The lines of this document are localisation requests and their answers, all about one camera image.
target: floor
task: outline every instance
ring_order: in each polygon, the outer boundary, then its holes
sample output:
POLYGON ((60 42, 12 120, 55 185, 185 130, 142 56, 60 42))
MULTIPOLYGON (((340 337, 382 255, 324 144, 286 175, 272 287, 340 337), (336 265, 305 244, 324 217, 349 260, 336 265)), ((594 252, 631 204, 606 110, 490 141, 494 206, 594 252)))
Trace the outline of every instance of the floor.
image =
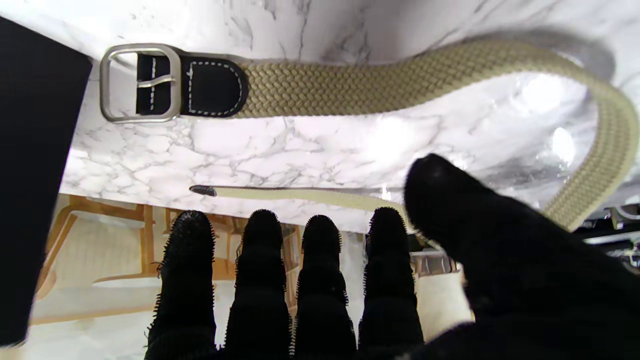
MULTIPOLYGON (((161 282, 156 267, 180 210, 59 195, 47 240, 27 342, 16 359, 143 359, 145 331, 161 282)), ((216 342, 224 343, 234 298, 235 258, 245 218, 209 214, 216 233, 214 313, 216 342)), ((296 312, 296 286, 304 228, 282 224, 287 271, 286 301, 296 312)), ((364 308, 364 235, 342 233, 340 267, 357 324, 364 308)), ((429 338, 471 319, 460 273, 425 276, 433 259, 414 254, 419 312, 429 338)))

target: elastic woven belt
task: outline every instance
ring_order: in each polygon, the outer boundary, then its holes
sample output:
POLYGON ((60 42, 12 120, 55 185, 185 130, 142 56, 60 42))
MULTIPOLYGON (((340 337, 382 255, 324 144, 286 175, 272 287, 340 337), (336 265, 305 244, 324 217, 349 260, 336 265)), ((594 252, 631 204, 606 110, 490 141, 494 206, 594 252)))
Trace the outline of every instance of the elastic woven belt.
MULTIPOLYGON (((638 143, 637 115, 617 89, 550 50, 507 40, 451 45, 388 65, 320 65, 195 55, 161 44, 112 47, 100 66, 100 108, 117 123, 199 117, 363 115, 396 111, 464 86, 514 72, 542 72, 588 86, 598 106, 598 127, 587 158, 543 209, 572 230, 622 182, 638 143), (109 63, 138 53, 137 115, 109 110, 109 63)), ((206 186, 209 193, 242 199, 303 199, 374 211, 402 204, 330 190, 206 186)))

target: marble surface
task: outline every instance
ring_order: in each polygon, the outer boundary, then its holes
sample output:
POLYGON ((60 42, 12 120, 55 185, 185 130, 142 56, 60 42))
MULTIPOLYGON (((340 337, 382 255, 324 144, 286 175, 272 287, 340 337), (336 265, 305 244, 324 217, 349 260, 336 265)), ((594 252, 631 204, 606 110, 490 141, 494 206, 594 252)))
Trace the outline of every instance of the marble surface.
MULTIPOLYGON (((386 63, 478 35, 547 46, 640 106, 635 0, 6 0, 0 15, 100 58, 112 45, 323 63, 386 63)), ((131 69, 112 71, 115 112, 133 109, 131 69)), ((304 224, 324 213, 364 231, 370 214, 302 200, 207 198, 192 184, 345 188, 401 201, 411 162, 439 153, 492 188, 544 206, 584 159, 596 126, 586 89, 543 74, 491 79, 393 113, 113 125, 88 82, 61 192, 304 224)), ((608 202, 640 193, 640 161, 608 202)))

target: belt buckle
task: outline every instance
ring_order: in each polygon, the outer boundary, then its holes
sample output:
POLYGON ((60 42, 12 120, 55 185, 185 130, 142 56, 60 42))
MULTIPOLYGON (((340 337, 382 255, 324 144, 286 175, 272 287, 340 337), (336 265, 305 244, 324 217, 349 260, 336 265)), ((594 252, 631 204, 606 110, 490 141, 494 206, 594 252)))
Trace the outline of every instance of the belt buckle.
POLYGON ((102 57, 100 62, 100 111, 102 116, 109 122, 116 124, 125 124, 132 122, 165 122, 174 119, 180 115, 180 107, 182 104, 180 86, 180 56, 171 47, 164 44, 125 44, 110 47, 107 53, 102 57), (138 87, 145 88, 156 86, 167 81, 171 82, 171 105, 169 109, 160 115, 132 115, 117 117, 113 115, 110 109, 109 96, 109 70, 113 58, 120 54, 127 53, 161 53, 169 59, 170 72, 168 75, 160 76, 150 81, 139 81, 138 87))

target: black glove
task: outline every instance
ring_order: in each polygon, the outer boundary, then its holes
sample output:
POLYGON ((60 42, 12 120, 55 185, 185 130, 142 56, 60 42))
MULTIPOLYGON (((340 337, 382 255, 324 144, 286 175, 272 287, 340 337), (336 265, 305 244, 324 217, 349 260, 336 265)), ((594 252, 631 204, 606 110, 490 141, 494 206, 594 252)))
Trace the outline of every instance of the black glove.
POLYGON ((412 358, 637 359, 640 279, 615 259, 437 155, 413 164, 404 200, 462 263, 476 315, 412 358))

